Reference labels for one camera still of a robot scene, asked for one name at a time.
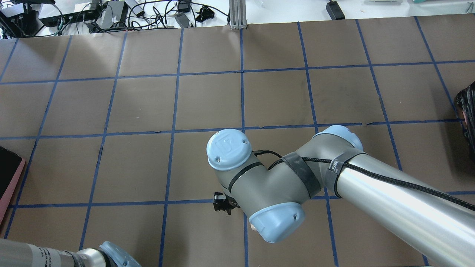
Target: black plastic bag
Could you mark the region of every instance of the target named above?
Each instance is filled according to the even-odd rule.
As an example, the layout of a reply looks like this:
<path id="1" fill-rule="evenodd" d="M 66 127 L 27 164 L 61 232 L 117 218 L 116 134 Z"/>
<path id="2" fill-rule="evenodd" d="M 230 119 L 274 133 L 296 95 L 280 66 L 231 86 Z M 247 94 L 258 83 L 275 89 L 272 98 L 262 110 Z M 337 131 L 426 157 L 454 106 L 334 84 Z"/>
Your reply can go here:
<path id="1" fill-rule="evenodd" d="M 464 136 L 469 143 L 470 159 L 475 162 L 475 82 L 455 96 Z"/>

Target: power adapter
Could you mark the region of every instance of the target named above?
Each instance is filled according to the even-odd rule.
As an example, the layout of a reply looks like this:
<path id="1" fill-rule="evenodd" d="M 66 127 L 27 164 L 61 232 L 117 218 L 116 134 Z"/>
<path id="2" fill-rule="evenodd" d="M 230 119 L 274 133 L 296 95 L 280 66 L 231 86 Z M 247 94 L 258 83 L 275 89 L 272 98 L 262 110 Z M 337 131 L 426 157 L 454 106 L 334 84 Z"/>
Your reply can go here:
<path id="1" fill-rule="evenodd" d="M 326 9 L 332 20 L 345 19 L 345 14 L 343 14 L 342 9 L 336 1 L 330 0 L 330 2 L 327 3 Z"/>

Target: velcro strap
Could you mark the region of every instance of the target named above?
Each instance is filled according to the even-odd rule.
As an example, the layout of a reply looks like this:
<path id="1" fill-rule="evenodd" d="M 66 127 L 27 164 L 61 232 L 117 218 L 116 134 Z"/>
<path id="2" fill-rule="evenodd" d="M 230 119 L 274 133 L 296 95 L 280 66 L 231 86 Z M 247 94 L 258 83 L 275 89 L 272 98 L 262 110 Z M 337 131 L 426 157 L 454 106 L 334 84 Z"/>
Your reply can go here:
<path id="1" fill-rule="evenodd" d="M 366 153 L 354 147 L 347 149 L 345 152 L 343 152 L 338 157 L 332 160 L 330 166 L 325 172 L 325 185 L 328 187 L 333 183 L 333 192 L 337 197 L 342 198 L 338 194 L 338 191 L 336 189 L 336 183 L 338 181 L 340 173 L 342 172 L 343 165 L 360 154 Z"/>
<path id="2" fill-rule="evenodd" d="M 300 180 L 302 180 L 307 188 L 309 199 L 322 189 L 314 172 L 299 154 L 295 152 L 289 153 L 283 156 L 282 160 L 297 174 Z"/>

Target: white floor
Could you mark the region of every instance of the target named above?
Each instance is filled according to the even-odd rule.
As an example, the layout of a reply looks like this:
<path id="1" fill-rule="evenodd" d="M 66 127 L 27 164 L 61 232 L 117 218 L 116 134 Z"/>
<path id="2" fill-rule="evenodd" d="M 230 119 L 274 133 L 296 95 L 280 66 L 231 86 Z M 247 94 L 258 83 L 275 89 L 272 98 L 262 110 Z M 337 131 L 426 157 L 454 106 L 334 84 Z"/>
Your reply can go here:
<path id="1" fill-rule="evenodd" d="M 193 0 L 199 3 L 216 7 L 227 13 L 229 9 L 228 0 Z M 246 13 L 247 22 L 251 23 L 281 23 L 310 20 L 330 20 L 325 6 L 329 0 L 247 0 Z M 374 2 L 370 0 L 338 0 L 342 11 L 347 19 L 367 19 L 367 18 L 388 18 L 388 17 L 408 17 L 408 16 L 428 16 L 443 14 L 466 13 L 469 2 L 473 0 L 427 0 L 423 3 L 415 4 L 412 0 L 395 0 L 394 2 Z M 153 15 L 152 6 L 163 13 L 167 2 L 146 4 L 146 16 Z M 199 5 L 193 5 L 194 11 L 199 11 Z M 187 14 L 190 21 L 193 15 Z M 145 21 L 138 19 L 142 25 Z M 198 23 L 197 27 L 210 27 L 226 25 L 226 16 L 216 12 L 215 18 Z M 168 19 L 168 25 L 179 28 L 174 18 Z M 79 32 L 87 33 L 87 28 L 78 23 Z M 56 28 L 43 28 L 38 35 L 54 33 Z M 77 34 L 74 25 L 68 26 L 64 34 Z"/>

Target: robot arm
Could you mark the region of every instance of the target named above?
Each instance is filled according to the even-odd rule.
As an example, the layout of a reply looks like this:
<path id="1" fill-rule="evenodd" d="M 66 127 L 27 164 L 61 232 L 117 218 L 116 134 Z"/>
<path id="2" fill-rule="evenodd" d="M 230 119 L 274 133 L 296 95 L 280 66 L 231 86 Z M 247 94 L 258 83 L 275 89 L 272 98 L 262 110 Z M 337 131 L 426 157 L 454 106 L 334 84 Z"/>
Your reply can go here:
<path id="1" fill-rule="evenodd" d="M 215 210 L 242 208 L 269 243 L 297 229 L 305 218 L 301 204 L 326 186 L 432 260 L 444 266 L 475 262 L 473 205 L 365 154 L 346 127 L 329 127 L 270 170 L 238 130 L 213 135 L 207 154 L 225 194 L 215 193 Z"/>

